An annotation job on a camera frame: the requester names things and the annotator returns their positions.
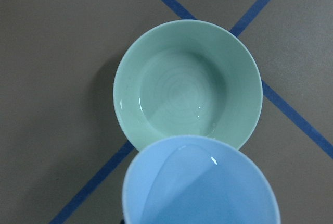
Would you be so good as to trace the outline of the mint green ceramic bowl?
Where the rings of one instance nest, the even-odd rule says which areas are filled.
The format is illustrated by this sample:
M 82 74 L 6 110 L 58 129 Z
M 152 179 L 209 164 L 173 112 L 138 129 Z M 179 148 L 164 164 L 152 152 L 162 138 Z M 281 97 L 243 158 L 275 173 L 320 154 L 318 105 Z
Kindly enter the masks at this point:
M 139 151 L 197 135 L 241 148 L 254 132 L 263 89 L 257 64 L 234 35 L 200 20 L 163 23 L 141 35 L 116 71 L 113 103 Z

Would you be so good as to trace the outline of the light blue plastic cup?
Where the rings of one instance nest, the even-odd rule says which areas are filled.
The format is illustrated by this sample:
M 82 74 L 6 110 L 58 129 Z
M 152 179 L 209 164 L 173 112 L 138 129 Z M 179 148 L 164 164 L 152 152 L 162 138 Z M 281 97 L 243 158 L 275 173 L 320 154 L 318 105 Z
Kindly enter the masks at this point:
M 213 139 L 176 136 L 141 150 L 122 187 L 125 223 L 280 223 L 258 166 Z

